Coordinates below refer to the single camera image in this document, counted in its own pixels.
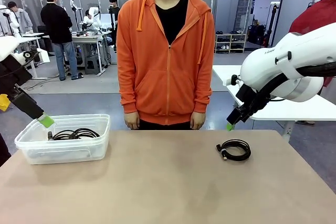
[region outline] man in orange hoodie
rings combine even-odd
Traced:
[[[212,94],[215,28],[202,0],[129,0],[118,17],[118,78],[132,130],[199,130]]]

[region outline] desk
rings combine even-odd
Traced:
[[[223,161],[216,144],[246,140]],[[101,161],[0,168],[1,223],[334,224],[336,195],[275,131],[114,131]]]
[[[213,70],[226,86],[227,80],[234,74],[240,74],[240,65],[213,66]],[[241,106],[243,103],[236,98],[238,85],[226,86],[229,93]],[[306,102],[293,102],[284,100],[281,102],[269,102],[263,110],[259,110],[250,117],[253,120],[285,121],[283,138],[290,140],[295,121],[336,121],[336,105],[319,95],[315,95]]]
[[[106,69],[102,68],[102,63],[101,63],[101,52],[100,52],[100,47],[99,47],[99,42],[101,41],[105,41],[104,37],[109,34],[110,32],[102,32],[101,34],[96,34],[94,36],[76,36],[73,35],[72,36],[72,42],[73,43],[82,43],[82,44],[96,44],[97,45],[97,52],[98,52],[98,61],[99,61],[99,68],[100,68],[100,72],[97,74],[97,76],[101,76]],[[49,35],[47,36],[42,36],[42,38],[50,38]],[[106,59],[106,52],[103,52],[103,56],[105,61],[109,64],[110,62],[108,62],[108,60]]]
[[[18,39],[18,41],[19,41],[20,44],[24,44],[24,47],[25,47],[26,51],[30,51],[28,42],[31,42],[31,41],[34,41],[34,40],[36,41],[37,47],[38,48],[40,47],[40,44],[38,42],[39,37],[29,36],[29,37],[23,37],[23,38],[18,37],[17,39]],[[32,80],[48,80],[47,77],[37,77],[34,61],[32,61],[30,63],[30,65],[31,65],[31,70],[33,72],[33,78],[32,78]]]
[[[44,33],[22,34],[22,37],[37,37],[43,34]]]

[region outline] man's left hand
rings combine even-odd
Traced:
[[[205,122],[205,113],[193,112],[190,118],[190,128],[197,131]]]

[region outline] person in gray shirt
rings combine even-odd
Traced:
[[[9,2],[7,6],[15,13],[18,23],[20,24],[21,33],[25,34],[26,32],[33,29],[33,23],[25,10],[17,8],[16,3],[13,1]]]

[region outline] brown tabletop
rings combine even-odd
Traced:
[[[215,145],[240,138],[245,162]],[[111,132],[101,161],[0,168],[0,223],[336,223],[336,195],[274,131]]]

